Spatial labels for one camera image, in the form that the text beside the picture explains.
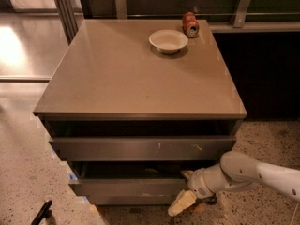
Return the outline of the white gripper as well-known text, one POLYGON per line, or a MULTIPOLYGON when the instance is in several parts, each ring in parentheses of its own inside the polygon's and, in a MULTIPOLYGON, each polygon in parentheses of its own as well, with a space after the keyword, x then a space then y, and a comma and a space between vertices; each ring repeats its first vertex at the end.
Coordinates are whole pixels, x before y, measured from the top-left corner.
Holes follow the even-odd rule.
POLYGON ((197 198, 206 204, 216 204, 218 199, 204 180, 204 169, 196 171, 183 170, 180 172, 187 179, 187 186, 191 190, 182 190, 168 209, 171 217, 179 215, 193 205, 197 198))

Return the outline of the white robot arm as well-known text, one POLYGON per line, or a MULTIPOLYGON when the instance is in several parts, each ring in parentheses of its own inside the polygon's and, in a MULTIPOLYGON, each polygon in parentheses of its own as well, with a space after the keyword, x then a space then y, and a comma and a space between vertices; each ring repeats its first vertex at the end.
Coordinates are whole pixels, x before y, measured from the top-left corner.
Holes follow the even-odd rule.
POLYGON ((181 171, 188 190, 182 190, 168 209, 175 217, 193 205, 197 199, 214 202, 220 191, 243 191, 257 184, 273 188, 300 202, 300 171, 261 162, 237 151, 222 155, 220 162, 195 171, 181 171))

